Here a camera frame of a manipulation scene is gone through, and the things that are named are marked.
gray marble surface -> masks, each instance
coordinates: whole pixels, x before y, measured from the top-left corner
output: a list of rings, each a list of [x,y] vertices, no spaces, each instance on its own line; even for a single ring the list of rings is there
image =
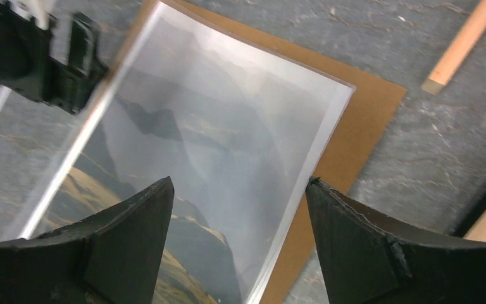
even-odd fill
[[[477,0],[190,0],[408,88],[349,195],[433,231],[451,232],[486,188],[486,35],[438,95],[420,90]],[[137,1],[59,0],[55,15],[81,10],[102,25],[112,58]],[[68,29],[58,30],[63,58]],[[43,174],[73,119],[13,96],[0,116],[0,227]],[[316,255],[286,303],[326,303]]]

stone surface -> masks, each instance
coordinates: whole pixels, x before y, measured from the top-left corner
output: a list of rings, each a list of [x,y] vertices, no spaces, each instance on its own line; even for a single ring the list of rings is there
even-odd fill
[[[349,195],[414,225],[451,232],[486,188],[486,34],[438,95],[420,84],[477,0],[191,0],[406,88],[408,93]],[[59,0],[102,25],[109,61],[137,1]],[[67,28],[57,33],[64,58]],[[65,140],[73,118],[13,96],[0,116],[0,227],[6,225]],[[314,254],[286,303],[326,303]]]

cardboard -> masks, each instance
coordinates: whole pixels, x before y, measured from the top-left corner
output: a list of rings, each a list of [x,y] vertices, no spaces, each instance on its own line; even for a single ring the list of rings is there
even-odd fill
[[[340,192],[346,193],[394,115],[405,95],[405,88],[185,1],[163,2],[181,5],[243,41],[249,41],[272,53],[291,58],[356,86],[357,89],[314,174]],[[139,16],[117,57],[117,66],[156,3],[157,0],[144,0]],[[262,303],[281,303],[284,300],[314,247],[308,206],[303,198],[262,297]]]

black clamp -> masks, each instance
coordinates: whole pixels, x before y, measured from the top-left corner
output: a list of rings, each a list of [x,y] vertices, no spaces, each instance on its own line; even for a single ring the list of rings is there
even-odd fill
[[[97,57],[99,27],[83,13],[72,15],[68,64],[51,57],[56,19],[43,30],[0,3],[0,85],[35,102],[59,106],[69,113],[84,108],[107,66]]]

end of wooden stick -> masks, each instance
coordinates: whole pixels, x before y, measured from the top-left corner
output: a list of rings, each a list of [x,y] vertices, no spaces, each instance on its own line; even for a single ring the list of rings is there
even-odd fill
[[[426,79],[426,81],[424,81],[424,83],[422,84],[421,88],[430,93],[430,94],[437,94],[438,92],[440,92],[440,90],[442,90],[442,88],[444,87],[444,84],[440,84],[434,80],[431,80],[429,78]]]

